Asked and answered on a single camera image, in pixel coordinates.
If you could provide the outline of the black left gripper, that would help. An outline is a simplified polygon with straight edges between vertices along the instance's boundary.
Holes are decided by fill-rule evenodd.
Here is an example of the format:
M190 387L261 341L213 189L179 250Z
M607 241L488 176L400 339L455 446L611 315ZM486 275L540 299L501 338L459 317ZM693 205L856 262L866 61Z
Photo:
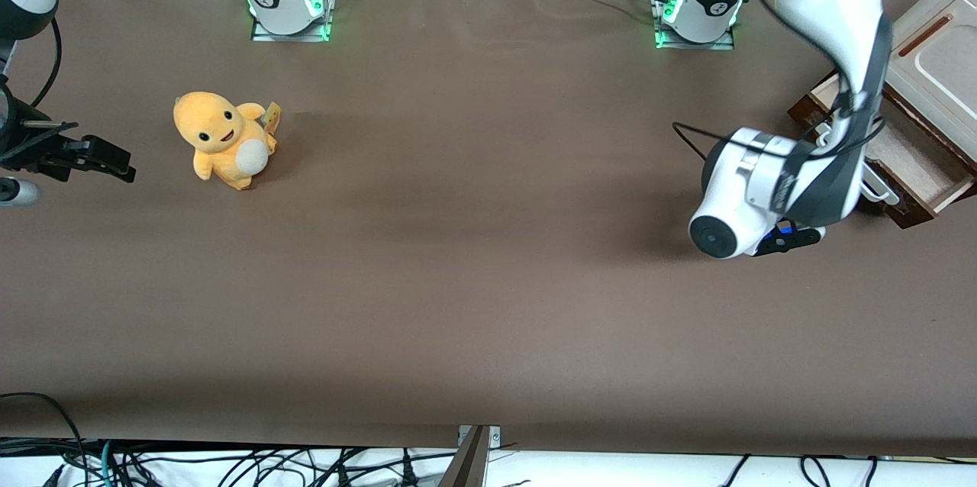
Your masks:
M754 257L774 253L788 253L796 248L819 244L826 236L824 227L814 228L792 220L782 220L757 244Z

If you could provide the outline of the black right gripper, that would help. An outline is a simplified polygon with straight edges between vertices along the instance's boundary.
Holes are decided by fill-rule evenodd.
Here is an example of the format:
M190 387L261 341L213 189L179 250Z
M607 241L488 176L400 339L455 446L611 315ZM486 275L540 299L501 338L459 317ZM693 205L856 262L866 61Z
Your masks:
M67 182L71 172L98 172L133 183L131 153L108 140L86 135L81 140L60 136L76 122L51 121L48 115L15 98L7 78L1 79L1 153L6 170L27 170ZM46 156L46 166L40 160Z

